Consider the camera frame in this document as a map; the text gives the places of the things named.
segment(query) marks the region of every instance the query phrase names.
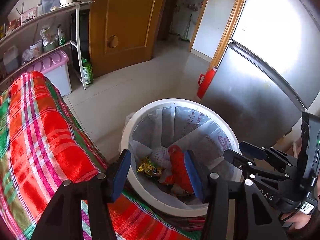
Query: green bottle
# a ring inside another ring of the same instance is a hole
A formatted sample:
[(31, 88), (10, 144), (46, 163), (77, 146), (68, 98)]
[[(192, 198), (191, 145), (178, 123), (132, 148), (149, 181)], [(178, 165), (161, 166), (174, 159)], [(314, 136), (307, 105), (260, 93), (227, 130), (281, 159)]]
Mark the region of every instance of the green bottle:
[(91, 63), (82, 57), (82, 68), (84, 73), (84, 80), (86, 85), (90, 85), (93, 83), (93, 74)]

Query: black cable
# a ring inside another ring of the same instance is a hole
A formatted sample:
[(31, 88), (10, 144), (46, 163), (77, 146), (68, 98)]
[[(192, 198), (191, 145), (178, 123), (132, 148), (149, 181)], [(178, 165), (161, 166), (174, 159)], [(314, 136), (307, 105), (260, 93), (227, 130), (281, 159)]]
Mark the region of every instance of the black cable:
[(293, 211), (292, 214), (287, 216), (285, 219), (280, 220), (280, 222), (286, 222), (288, 219), (292, 218), (300, 210), (300, 208), (303, 206), (305, 201), (306, 201), (305, 199), (303, 201), (301, 201), (301, 204), (297, 207), (297, 209), (295, 211)]

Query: white sticker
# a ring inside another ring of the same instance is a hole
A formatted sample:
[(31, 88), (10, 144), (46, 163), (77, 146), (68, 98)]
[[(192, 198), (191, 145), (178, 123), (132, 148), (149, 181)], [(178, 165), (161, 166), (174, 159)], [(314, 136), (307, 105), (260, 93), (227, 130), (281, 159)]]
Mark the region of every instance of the white sticker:
[(305, 202), (302, 207), (300, 208), (300, 211), (306, 215), (308, 215), (314, 208), (315, 206), (311, 205), (308, 202)]

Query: white storage container with pink lid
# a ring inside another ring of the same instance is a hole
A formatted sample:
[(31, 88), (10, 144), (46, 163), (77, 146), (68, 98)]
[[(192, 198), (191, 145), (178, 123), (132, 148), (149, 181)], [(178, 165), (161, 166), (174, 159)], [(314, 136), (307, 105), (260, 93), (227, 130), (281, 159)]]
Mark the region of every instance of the white storage container with pink lid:
[(63, 50), (59, 50), (35, 62), (27, 71), (41, 72), (60, 91), (62, 96), (66, 96), (71, 93), (68, 61), (67, 54)]

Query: plaid cloth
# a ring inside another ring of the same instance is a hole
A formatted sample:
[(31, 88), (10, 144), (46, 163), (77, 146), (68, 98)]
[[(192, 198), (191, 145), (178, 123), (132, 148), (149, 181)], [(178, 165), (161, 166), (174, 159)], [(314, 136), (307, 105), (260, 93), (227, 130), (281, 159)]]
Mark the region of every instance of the plaid cloth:
[[(81, 182), (107, 162), (59, 91), (39, 72), (20, 76), (0, 98), (0, 214), (17, 239), (30, 239), (48, 202), (66, 180)], [(91, 239), (82, 202), (83, 235)], [(177, 230), (124, 190), (108, 204), (118, 239), (199, 239)]]

